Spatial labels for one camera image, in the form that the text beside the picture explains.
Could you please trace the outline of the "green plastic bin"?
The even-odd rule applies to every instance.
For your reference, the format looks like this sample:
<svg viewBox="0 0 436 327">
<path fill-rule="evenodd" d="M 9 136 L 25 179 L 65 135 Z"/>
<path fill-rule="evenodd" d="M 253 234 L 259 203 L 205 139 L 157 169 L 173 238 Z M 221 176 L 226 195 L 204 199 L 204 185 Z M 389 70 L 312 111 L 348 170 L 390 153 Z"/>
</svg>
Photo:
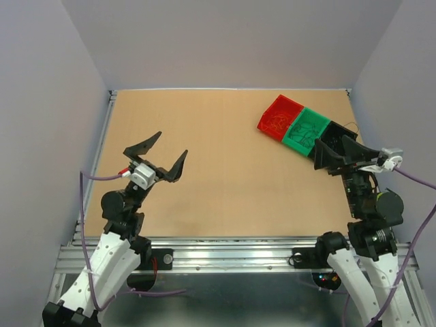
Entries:
<svg viewBox="0 0 436 327">
<path fill-rule="evenodd" d="M 281 142 L 297 153 L 308 157 L 315 145 L 315 140 L 321 136 L 330 121 L 329 118 L 304 107 L 290 125 Z"/>
</svg>

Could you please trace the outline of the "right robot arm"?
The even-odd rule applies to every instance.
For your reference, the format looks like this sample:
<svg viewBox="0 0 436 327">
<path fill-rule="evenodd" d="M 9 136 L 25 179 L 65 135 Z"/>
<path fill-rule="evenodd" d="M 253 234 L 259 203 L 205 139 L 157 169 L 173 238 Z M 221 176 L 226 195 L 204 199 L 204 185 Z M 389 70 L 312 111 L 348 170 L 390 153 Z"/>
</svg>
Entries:
<svg viewBox="0 0 436 327">
<path fill-rule="evenodd" d="M 379 190 L 376 174 L 400 172 L 401 149 L 370 149 L 342 137 L 343 154 L 315 140 L 314 168 L 340 176 L 355 222 L 348 236 L 327 232 L 317 238 L 314 260 L 338 274 L 365 326 L 419 326 L 403 284 L 403 275 L 420 236 L 417 233 L 403 260 L 393 227 L 403 223 L 400 195 Z"/>
</svg>

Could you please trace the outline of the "aluminium rail frame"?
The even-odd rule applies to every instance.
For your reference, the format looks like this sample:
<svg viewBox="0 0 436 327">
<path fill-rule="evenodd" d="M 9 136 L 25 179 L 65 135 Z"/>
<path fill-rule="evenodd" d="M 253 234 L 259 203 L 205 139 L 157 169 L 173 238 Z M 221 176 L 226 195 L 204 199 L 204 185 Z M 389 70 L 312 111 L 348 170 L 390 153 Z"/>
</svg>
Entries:
<svg viewBox="0 0 436 327">
<path fill-rule="evenodd" d="M 188 154 L 181 178 L 157 183 L 139 210 L 140 235 L 152 248 L 174 250 L 172 270 L 157 276 L 294 271 L 288 264 L 293 248 L 315 247 L 327 232 L 347 237 L 355 219 L 341 177 L 314 169 L 314 147 L 305 157 L 257 129 L 279 95 L 342 126 L 355 119 L 344 90 L 117 91 L 96 171 L 80 174 L 92 184 L 80 192 L 79 204 L 80 241 L 87 251 L 93 253 L 107 223 L 102 196 L 127 185 L 126 178 L 110 179 L 130 163 L 123 151 L 158 131 L 162 134 L 144 159 L 170 170 L 184 150 Z M 131 275 L 138 272 L 157 278 L 149 270 Z M 103 313 L 116 300 L 170 295 L 123 286 Z"/>
</svg>

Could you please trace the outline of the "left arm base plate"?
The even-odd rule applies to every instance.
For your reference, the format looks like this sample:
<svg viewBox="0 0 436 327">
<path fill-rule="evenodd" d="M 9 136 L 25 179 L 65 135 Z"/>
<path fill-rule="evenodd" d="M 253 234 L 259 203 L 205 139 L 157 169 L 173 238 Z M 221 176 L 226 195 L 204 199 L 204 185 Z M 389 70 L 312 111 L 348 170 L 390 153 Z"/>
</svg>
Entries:
<svg viewBox="0 0 436 327">
<path fill-rule="evenodd" d="M 171 248 L 150 248 L 140 256 L 139 271 L 167 271 L 172 270 L 174 250 Z"/>
</svg>

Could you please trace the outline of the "red plastic bin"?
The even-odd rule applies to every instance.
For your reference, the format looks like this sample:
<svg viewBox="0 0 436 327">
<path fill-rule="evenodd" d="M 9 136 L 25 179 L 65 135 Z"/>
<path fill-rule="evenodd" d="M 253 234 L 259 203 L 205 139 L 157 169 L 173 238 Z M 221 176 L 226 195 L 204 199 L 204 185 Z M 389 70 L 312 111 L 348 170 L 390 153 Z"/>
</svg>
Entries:
<svg viewBox="0 0 436 327">
<path fill-rule="evenodd" d="M 303 108 L 303 105 L 279 95 L 262 114 L 257 129 L 280 142 Z"/>
</svg>

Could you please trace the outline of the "black plastic bin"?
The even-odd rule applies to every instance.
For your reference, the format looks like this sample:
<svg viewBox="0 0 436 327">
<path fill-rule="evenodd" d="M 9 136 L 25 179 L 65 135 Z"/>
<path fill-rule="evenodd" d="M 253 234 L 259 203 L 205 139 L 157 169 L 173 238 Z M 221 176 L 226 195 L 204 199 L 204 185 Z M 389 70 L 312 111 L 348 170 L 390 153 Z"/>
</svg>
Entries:
<svg viewBox="0 0 436 327">
<path fill-rule="evenodd" d="M 320 140 L 338 155 L 344 155 L 345 150 L 342 143 L 343 136 L 348 136 L 351 139 L 356 140 L 358 134 L 334 121 L 330 121 L 322 132 Z"/>
</svg>

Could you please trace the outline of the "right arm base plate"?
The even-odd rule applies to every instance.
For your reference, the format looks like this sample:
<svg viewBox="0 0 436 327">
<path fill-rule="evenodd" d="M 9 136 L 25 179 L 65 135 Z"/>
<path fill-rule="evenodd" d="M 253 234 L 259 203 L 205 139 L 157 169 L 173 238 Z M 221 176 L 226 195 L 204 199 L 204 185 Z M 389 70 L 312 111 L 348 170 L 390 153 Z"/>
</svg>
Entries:
<svg viewBox="0 0 436 327">
<path fill-rule="evenodd" d="M 295 269 L 331 269 L 327 262 L 328 252 L 315 247 L 296 247 L 288 258 L 288 264 Z"/>
</svg>

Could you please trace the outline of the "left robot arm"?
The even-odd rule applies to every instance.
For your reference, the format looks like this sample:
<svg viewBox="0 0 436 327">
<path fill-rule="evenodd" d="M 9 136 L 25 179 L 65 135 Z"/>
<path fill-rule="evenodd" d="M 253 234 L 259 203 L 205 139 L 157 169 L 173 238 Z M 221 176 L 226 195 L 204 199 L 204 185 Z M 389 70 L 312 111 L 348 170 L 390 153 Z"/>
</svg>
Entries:
<svg viewBox="0 0 436 327">
<path fill-rule="evenodd" d="M 107 221 L 104 231 L 93 253 L 81 242 L 84 268 L 58 301 L 46 304 L 44 326 L 100 326 L 99 314 L 120 294 L 135 269 L 150 266 L 152 277 L 157 276 L 159 261 L 151 241 L 140 235 L 144 214 L 139 210 L 157 183 L 175 183 L 181 178 L 187 156 L 183 152 L 170 170 L 144 159 L 160 136 L 157 132 L 123 151 L 130 163 L 110 179 L 126 178 L 127 185 L 102 196 L 102 217 Z"/>
</svg>

